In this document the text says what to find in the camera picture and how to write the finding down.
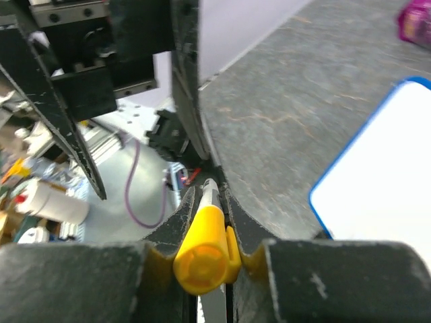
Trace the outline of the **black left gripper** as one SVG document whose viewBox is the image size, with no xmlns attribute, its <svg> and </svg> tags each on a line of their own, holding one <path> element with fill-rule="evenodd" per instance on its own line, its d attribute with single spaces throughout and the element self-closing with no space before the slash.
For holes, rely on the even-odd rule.
<svg viewBox="0 0 431 323">
<path fill-rule="evenodd" d="M 1 74 L 102 200 L 102 178 L 74 121 L 156 89 L 154 57 L 173 46 L 176 112 L 197 155 L 209 159 L 199 106 L 198 1 L 14 1 L 13 19 L 1 20 L 1 44 Z"/>
</svg>

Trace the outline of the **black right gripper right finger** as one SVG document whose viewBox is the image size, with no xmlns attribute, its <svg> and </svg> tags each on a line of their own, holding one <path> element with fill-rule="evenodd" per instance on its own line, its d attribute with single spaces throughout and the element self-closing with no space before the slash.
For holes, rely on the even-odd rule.
<svg viewBox="0 0 431 323">
<path fill-rule="evenodd" d="M 242 269 L 229 288 L 229 322 L 429 322 L 430 273 L 397 242 L 281 240 L 231 190 L 224 210 Z"/>
</svg>

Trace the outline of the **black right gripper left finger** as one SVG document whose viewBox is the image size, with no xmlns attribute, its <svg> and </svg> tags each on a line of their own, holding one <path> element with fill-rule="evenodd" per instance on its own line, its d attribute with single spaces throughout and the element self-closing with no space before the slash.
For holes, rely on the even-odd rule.
<svg viewBox="0 0 431 323">
<path fill-rule="evenodd" d="M 194 322 L 196 299 L 173 260 L 196 209 L 179 207 L 140 241 L 8 244 L 1 249 L 2 322 Z"/>
</svg>

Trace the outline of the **white marker with yellow cap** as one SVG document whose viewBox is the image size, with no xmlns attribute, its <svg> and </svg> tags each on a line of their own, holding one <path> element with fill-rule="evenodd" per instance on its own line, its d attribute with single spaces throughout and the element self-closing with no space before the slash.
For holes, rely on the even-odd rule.
<svg viewBox="0 0 431 323">
<path fill-rule="evenodd" d="M 220 192 L 208 178 L 202 197 L 173 262 L 174 275 L 188 293 L 201 297 L 235 283 L 242 261 L 234 229 L 225 224 Z"/>
</svg>

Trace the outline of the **blue framed whiteboard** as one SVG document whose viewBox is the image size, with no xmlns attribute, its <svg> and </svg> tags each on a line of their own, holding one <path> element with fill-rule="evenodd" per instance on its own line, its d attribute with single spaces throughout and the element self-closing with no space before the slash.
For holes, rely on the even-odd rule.
<svg viewBox="0 0 431 323">
<path fill-rule="evenodd" d="M 331 162 L 308 194 L 333 240 L 410 246 L 430 263 L 430 81 L 408 77 Z"/>
</svg>

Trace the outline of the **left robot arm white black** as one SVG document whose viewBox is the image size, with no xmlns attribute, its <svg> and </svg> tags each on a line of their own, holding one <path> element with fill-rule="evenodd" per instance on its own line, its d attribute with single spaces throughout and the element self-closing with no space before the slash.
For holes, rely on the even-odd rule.
<svg viewBox="0 0 431 323">
<path fill-rule="evenodd" d="M 171 54 L 175 110 L 159 112 L 149 145 L 190 169 L 209 159 L 198 46 L 198 1 L 2 1 L 2 105 L 29 107 L 105 199 L 78 123 L 155 89 L 161 52 Z"/>
</svg>

